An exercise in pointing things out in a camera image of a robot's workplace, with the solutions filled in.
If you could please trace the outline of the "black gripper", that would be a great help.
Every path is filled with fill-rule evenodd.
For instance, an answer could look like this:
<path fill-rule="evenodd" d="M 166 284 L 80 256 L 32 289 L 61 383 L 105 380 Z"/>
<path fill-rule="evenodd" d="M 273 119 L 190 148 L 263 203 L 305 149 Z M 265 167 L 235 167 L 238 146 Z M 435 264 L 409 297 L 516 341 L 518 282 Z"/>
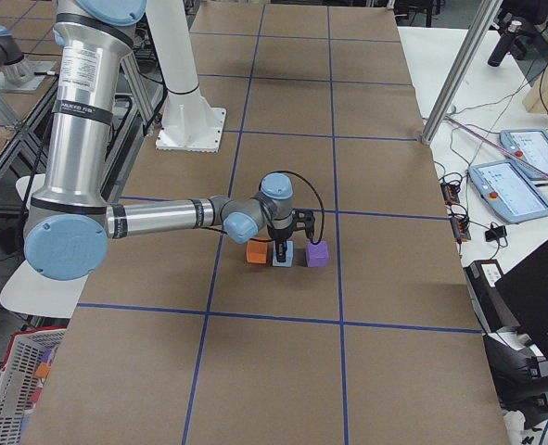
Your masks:
<path fill-rule="evenodd" d="M 274 258 L 277 262 L 287 261 L 287 241 L 297 230 L 297 219 L 274 221 L 267 224 L 268 234 L 274 241 Z"/>

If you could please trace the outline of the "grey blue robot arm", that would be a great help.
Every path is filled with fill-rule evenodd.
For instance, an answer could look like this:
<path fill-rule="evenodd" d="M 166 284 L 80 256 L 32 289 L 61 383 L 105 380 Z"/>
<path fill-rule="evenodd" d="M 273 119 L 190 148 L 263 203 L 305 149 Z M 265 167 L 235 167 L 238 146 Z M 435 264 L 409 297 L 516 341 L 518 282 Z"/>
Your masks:
<path fill-rule="evenodd" d="M 266 231 L 287 257 L 299 213 L 293 185 L 266 174 L 256 194 L 121 205 L 141 138 L 155 122 L 165 150 L 215 152 L 226 117 L 201 94 L 181 1 L 60 1 L 62 46 L 45 178 L 30 200 L 24 256 L 43 277 L 85 277 L 129 235 L 221 227 L 244 244 Z"/>

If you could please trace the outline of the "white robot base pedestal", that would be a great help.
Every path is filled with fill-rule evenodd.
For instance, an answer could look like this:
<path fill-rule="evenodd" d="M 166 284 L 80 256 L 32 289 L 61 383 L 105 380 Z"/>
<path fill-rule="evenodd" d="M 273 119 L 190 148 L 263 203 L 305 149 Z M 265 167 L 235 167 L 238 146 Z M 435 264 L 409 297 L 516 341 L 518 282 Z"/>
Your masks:
<path fill-rule="evenodd" d="M 149 0 L 146 16 L 167 90 L 157 148 L 218 151 L 226 110 L 201 94 L 184 3 Z"/>

